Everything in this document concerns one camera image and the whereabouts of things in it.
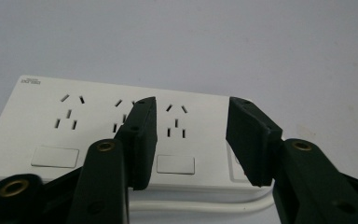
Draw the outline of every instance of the extension socket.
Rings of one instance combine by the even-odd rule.
[[[48,182],[113,138],[134,102],[156,96],[158,143],[148,189],[245,192],[253,187],[226,141],[226,96],[48,77],[20,77],[0,118],[0,179]]]

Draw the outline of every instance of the brass screw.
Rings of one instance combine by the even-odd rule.
[[[29,185],[30,182],[26,179],[13,180],[0,189],[0,196],[7,198],[18,195],[25,191]]]
[[[302,151],[310,151],[312,149],[312,147],[308,143],[300,141],[294,142],[292,146]]]
[[[100,145],[97,146],[97,149],[101,152],[112,150],[115,147],[114,143],[111,142],[102,142]]]

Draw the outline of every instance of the white power strip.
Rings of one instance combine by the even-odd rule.
[[[256,193],[226,141],[226,96],[20,77],[0,118],[0,179],[46,182],[82,166],[113,138],[133,102],[156,96],[158,144],[149,189]]]

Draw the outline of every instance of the white tabletop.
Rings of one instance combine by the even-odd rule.
[[[0,1],[0,113],[20,75],[251,98],[358,178],[358,1]],[[131,222],[280,223],[274,206]]]

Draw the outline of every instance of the electrical socket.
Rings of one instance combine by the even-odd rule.
[[[158,143],[148,189],[269,189],[250,184],[226,141],[229,97],[33,76],[20,77],[0,118],[0,179],[28,173],[48,182],[73,171],[149,96]]]

